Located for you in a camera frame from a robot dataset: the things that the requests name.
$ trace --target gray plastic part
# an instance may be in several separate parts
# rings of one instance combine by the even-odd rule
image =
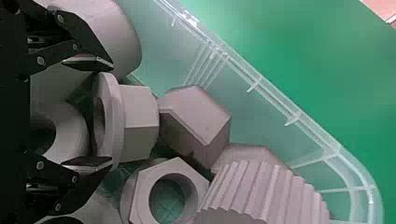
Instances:
[[[125,185],[122,187],[120,197],[120,216],[123,224],[129,224],[129,215],[131,214],[132,200],[134,198],[134,188],[136,186],[137,175],[140,171],[145,170],[151,166],[158,165],[162,162],[168,161],[165,158],[158,158],[152,161],[145,162],[135,172],[133,172]]]
[[[230,113],[198,86],[172,89],[158,103],[166,144],[209,169],[229,144]]]
[[[328,224],[329,211],[314,188],[290,170],[240,161],[224,165],[210,185],[194,220],[206,223]]]
[[[149,87],[120,85],[125,131],[120,162],[147,159],[157,142],[160,116]]]
[[[31,122],[37,127],[50,126],[56,130],[52,145],[43,154],[48,160],[60,164],[90,154],[87,124],[72,105],[35,104],[32,106]]]
[[[115,170],[122,155],[125,126],[120,86],[111,73],[99,73],[93,89],[93,155],[111,157],[111,169]]]
[[[224,148],[210,171],[212,174],[217,174],[221,167],[234,161],[265,161],[289,169],[268,147],[231,143]]]
[[[157,101],[149,87],[119,85],[110,73],[95,82],[94,142],[96,155],[119,162],[147,159],[160,131]]]
[[[125,205],[130,204],[130,223],[158,224],[149,209],[149,195],[154,184],[160,179],[175,181],[185,194],[186,202],[183,212],[174,223],[191,224],[198,204],[201,203],[209,188],[209,182],[181,158],[161,162],[139,171],[137,175],[132,175],[123,189],[120,205],[121,215],[124,217],[124,213],[127,211]]]

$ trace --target hexagonal bolt head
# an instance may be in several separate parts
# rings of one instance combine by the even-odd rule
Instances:
[[[147,159],[160,131],[157,101],[149,87],[120,85],[120,92],[125,115],[120,162]]]
[[[230,113],[198,86],[172,89],[158,104],[166,144],[209,169],[229,144]]]

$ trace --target metal bracket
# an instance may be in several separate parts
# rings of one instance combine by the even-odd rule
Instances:
[[[68,31],[83,49],[109,63],[114,63],[91,27],[82,18],[74,13],[61,10],[54,11],[53,15],[58,25]]]
[[[46,183],[59,188],[73,188],[79,181],[79,173],[47,160],[45,157],[28,152],[25,155],[28,183]]]
[[[78,51],[78,42],[76,40],[68,40],[31,53],[27,57],[25,75],[31,76],[44,71],[51,65],[77,55]]]

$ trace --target hex nut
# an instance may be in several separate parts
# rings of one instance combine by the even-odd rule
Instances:
[[[198,205],[204,199],[209,181],[192,169],[181,158],[164,161],[132,175],[125,185],[121,201],[131,202],[129,221],[133,224],[158,224],[149,209],[149,195],[160,179],[171,179],[179,184],[186,198],[184,210],[175,224],[192,224]]]
[[[229,144],[231,115],[198,86],[175,88],[159,100],[164,141],[210,169]]]

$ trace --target gray hex nut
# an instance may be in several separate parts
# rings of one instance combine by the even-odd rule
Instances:
[[[147,159],[157,142],[160,117],[149,87],[120,85],[125,129],[120,162]]]
[[[210,169],[229,144],[230,113],[198,86],[172,89],[158,104],[165,143]]]
[[[174,223],[192,224],[196,210],[209,188],[209,181],[192,169],[181,158],[161,162],[148,169],[139,171],[138,174],[132,175],[123,188],[121,211],[125,210],[125,205],[130,204],[130,223],[158,224],[158,221],[149,209],[149,195],[155,183],[161,179],[175,181],[183,190],[186,199],[183,212]]]

